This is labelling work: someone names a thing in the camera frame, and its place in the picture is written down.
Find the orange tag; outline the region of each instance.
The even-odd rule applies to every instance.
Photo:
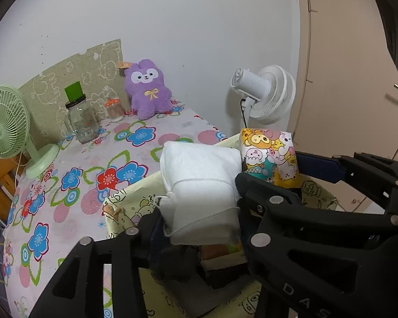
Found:
[[[131,62],[118,62],[117,64],[117,68],[119,69],[125,69],[130,67],[131,67]]]

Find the door frame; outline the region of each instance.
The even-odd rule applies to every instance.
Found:
[[[295,130],[299,121],[302,108],[302,101],[305,95],[305,85],[308,73],[309,50],[311,46],[311,10],[310,0],[299,0],[300,15],[300,44],[299,44],[299,60],[298,71],[296,76],[296,97],[290,112],[289,124],[287,131],[292,133],[292,139],[295,137]],[[398,148],[393,156],[398,161]],[[371,204],[371,200],[367,197],[355,208],[356,212],[363,212]]]

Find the door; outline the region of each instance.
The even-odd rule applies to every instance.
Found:
[[[375,0],[309,0],[310,50],[295,149],[323,156],[354,152],[393,158],[398,149],[398,72]],[[341,206],[365,198],[324,183]]]

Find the white lettering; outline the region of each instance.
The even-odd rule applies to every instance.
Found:
[[[299,301],[301,304],[304,304],[306,308],[309,308],[309,298],[305,298]]]
[[[283,292],[285,292],[287,295],[292,295],[293,292],[295,292],[295,290],[293,289],[293,287],[291,285],[289,285],[288,283],[285,283],[284,287],[283,287]]]
[[[317,313],[317,317],[319,317],[319,318],[327,318],[327,317],[329,317],[329,315],[330,315],[330,312],[324,308],[322,308],[320,310],[320,312]]]

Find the fan base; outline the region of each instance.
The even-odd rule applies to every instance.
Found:
[[[38,152],[40,154],[40,159],[38,161],[33,161],[31,159],[27,165],[28,179],[38,177],[49,167],[59,153],[59,146],[56,144],[47,144]]]

